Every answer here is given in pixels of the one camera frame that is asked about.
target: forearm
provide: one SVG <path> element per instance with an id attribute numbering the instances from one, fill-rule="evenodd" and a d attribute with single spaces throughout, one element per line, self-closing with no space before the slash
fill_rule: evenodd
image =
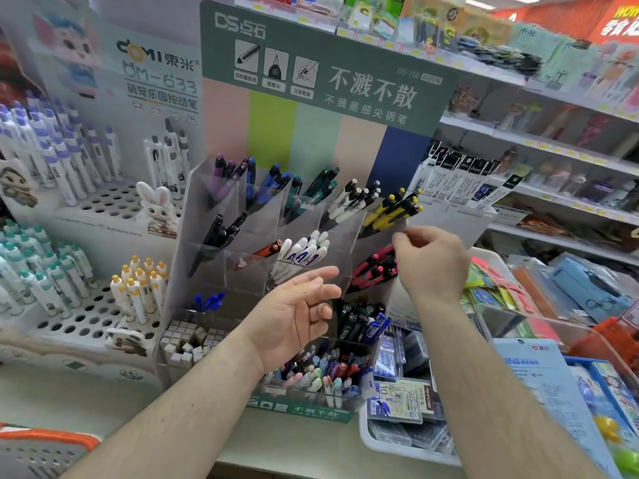
<path id="1" fill-rule="evenodd" d="M 415 302 L 449 428 L 470 479 L 605 478 L 458 304 Z"/>
<path id="2" fill-rule="evenodd" d="M 234 331 L 64 478 L 206 477 L 261 377 L 257 360 Z"/>

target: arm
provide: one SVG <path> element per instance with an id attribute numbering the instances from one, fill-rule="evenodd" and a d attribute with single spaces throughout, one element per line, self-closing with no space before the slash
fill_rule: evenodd
<path id="1" fill-rule="evenodd" d="M 134 419 L 72 467 L 64 479 L 204 478 L 251 391 L 328 330 L 340 297 L 336 267 L 301 274 L 266 295 L 243 322 Z"/>
<path id="2" fill-rule="evenodd" d="M 463 312 L 470 259 L 459 238 L 413 227 L 394 244 L 468 477 L 604 479 Z"/>

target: green display sign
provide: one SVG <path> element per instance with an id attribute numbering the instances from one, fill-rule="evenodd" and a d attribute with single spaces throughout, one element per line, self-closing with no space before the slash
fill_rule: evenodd
<path id="1" fill-rule="evenodd" d="M 432 136 L 459 72 L 212 0 L 200 4 L 205 78 Z"/>
<path id="2" fill-rule="evenodd" d="M 315 403 L 290 400 L 286 397 L 272 395 L 251 395 L 247 407 L 269 410 L 272 412 L 299 415 L 309 418 L 320 418 L 340 423 L 348 423 L 355 416 L 352 410 L 324 407 Z"/>

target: hand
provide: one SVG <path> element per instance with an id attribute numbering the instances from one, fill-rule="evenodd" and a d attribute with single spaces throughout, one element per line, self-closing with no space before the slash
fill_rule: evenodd
<path id="1" fill-rule="evenodd" d="M 339 274 L 335 266 L 312 270 L 284 282 L 269 292 L 236 331 L 254 346 L 262 374 L 281 367 L 304 346 L 328 331 L 333 315 L 322 302 L 342 295 L 334 284 L 324 284 Z"/>
<path id="2" fill-rule="evenodd" d="M 436 227 L 408 227 L 393 236 L 399 279 L 412 300 L 459 303 L 470 256 L 458 236 Z"/>

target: orange basket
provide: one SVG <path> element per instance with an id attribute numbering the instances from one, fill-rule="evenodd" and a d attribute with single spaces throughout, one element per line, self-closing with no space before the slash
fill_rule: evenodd
<path id="1" fill-rule="evenodd" d="M 610 317 L 595 326 L 594 330 L 608 341 L 631 370 L 635 372 L 639 369 L 639 344 L 634 339 L 637 331 L 634 326 L 618 317 Z M 606 343 L 593 334 L 572 345 L 569 354 L 582 358 L 599 357 L 605 354 L 605 347 Z M 617 370 L 617 372 L 622 374 L 624 370 Z"/>

